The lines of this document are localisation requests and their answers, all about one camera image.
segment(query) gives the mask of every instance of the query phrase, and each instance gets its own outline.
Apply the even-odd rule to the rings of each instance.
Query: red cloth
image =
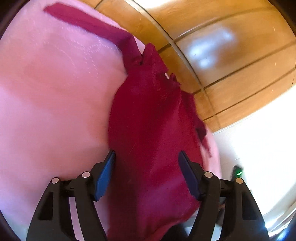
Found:
[[[51,15],[116,44],[128,74],[118,89],[109,119],[109,145],[116,152],[109,195],[112,241],[160,240],[186,221],[199,203],[190,195],[178,166],[186,151],[202,165],[199,145],[206,129],[194,98],[180,90],[152,44],[140,54],[134,37],[76,8],[46,7]]]

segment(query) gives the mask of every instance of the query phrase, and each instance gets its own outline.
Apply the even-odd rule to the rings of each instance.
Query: pink blanket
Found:
[[[22,240],[50,179],[75,178],[108,153],[110,107],[126,79],[117,47],[44,13],[54,2],[29,1],[0,41],[0,210]],[[118,26],[83,3],[61,2]],[[217,169],[212,156],[204,162]],[[104,202],[96,207],[107,230]],[[83,240],[76,218],[73,225]]]

